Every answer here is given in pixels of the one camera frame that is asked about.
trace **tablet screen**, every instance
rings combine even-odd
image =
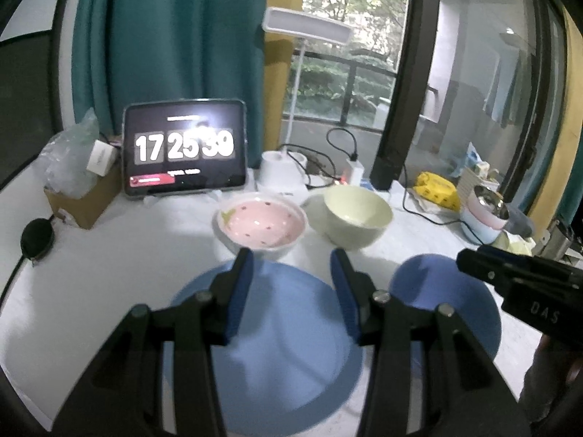
[[[131,105],[124,113],[122,156],[130,196],[244,186],[245,104],[204,99]]]

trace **light green bowl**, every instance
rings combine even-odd
[[[324,193],[326,234],[347,250],[374,243],[393,220],[389,204],[362,187],[337,185]]]

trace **metal screw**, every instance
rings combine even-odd
[[[198,302],[204,304],[213,300],[213,293],[211,291],[198,291],[195,297]]]
[[[132,317],[144,317],[148,313],[148,306],[146,304],[138,304],[132,307]]]
[[[379,289],[378,291],[374,291],[372,293],[372,300],[374,300],[374,302],[377,304],[386,304],[390,299],[391,295],[383,289]]]
[[[439,304],[439,307],[437,308],[438,312],[446,317],[451,317],[454,312],[455,309],[449,305],[447,302],[444,302],[443,304]]]

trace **pink polka dot bowl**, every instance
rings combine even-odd
[[[239,194],[226,200],[215,218],[220,240],[233,253],[246,247],[272,261],[294,247],[308,224],[301,207],[265,192]]]

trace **green foliage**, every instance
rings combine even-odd
[[[304,0],[304,11],[343,21],[355,29],[355,37],[344,48],[310,42],[308,51],[337,55],[345,59],[393,71],[403,32],[407,0]],[[353,55],[355,49],[378,54]],[[287,86],[286,109],[289,109],[297,58],[294,58]],[[306,58],[298,91],[297,113],[339,120],[348,81],[349,65]],[[352,93],[351,121],[371,125],[379,97],[391,98],[394,78],[358,68]]]
[[[406,5],[407,0],[304,0],[304,11],[350,24],[362,47],[396,60]]]

